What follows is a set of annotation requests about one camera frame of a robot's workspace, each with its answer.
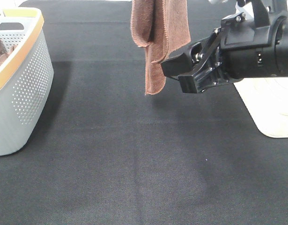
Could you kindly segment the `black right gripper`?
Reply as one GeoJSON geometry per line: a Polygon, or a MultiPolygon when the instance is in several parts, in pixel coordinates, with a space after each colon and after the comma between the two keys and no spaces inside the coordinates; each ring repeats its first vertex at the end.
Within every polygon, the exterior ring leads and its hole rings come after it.
{"type": "Polygon", "coordinates": [[[236,83],[244,78],[285,77],[282,63],[286,13],[243,13],[222,19],[209,38],[178,49],[161,62],[165,77],[177,77],[183,93],[236,83]]]}

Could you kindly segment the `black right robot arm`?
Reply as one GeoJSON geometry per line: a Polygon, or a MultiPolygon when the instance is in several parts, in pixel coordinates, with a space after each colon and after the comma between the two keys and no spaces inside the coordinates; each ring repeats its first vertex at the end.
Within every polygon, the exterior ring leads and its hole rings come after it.
{"type": "Polygon", "coordinates": [[[184,93],[236,83],[244,78],[288,77],[288,5],[253,0],[253,17],[224,17],[208,38],[161,62],[163,74],[184,93]]]}

